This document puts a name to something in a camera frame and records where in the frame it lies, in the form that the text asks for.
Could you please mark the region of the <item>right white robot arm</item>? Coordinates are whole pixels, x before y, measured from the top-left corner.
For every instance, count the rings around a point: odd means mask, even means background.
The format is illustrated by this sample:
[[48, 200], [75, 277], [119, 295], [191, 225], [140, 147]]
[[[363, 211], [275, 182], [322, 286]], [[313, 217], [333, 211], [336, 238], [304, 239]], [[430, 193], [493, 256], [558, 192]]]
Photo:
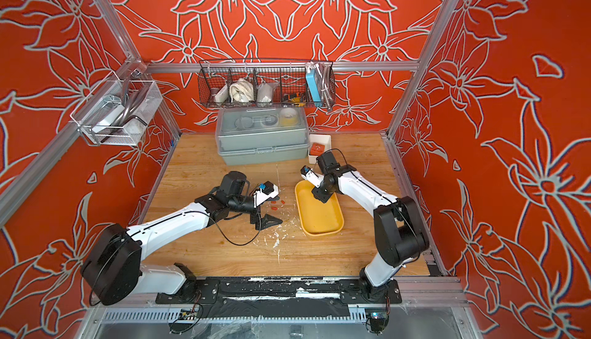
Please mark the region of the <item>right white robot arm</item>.
[[321, 154], [316, 163], [320, 174], [308, 166], [300, 171], [312, 184], [316, 200], [326, 203], [334, 194], [342, 194], [372, 216], [377, 253], [360, 271], [360, 285], [368, 296], [385, 291], [404, 265], [418, 260], [430, 247], [419, 205], [411, 197], [383, 191], [352, 165], [340, 164], [332, 151]]

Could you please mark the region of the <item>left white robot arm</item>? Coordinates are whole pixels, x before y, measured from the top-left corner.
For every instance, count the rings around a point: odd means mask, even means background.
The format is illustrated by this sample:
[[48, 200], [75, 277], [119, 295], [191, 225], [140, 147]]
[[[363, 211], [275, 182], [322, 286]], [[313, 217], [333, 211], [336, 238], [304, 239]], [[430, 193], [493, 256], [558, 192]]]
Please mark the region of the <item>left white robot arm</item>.
[[81, 269], [81, 275], [102, 305], [114, 305], [129, 295], [158, 294], [166, 303], [199, 300], [195, 275], [186, 265], [162, 267], [145, 264], [160, 248], [195, 231], [218, 226], [234, 213], [248, 214], [257, 231], [280, 225], [281, 220], [261, 214], [261, 206], [279, 200], [279, 188], [267, 181], [245, 191], [248, 178], [227, 173], [221, 184], [193, 202], [141, 225], [105, 228]]

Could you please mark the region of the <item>yellow plastic storage box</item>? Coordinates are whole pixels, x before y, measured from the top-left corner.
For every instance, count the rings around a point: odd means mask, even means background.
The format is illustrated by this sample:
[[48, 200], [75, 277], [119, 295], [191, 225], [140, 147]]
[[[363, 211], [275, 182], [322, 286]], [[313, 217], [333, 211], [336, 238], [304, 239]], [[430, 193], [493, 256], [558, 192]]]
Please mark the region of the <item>yellow plastic storage box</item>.
[[295, 199], [300, 223], [309, 237], [323, 237], [339, 233], [344, 226], [344, 217], [336, 195], [323, 203], [314, 198], [313, 186], [300, 181], [295, 186]]

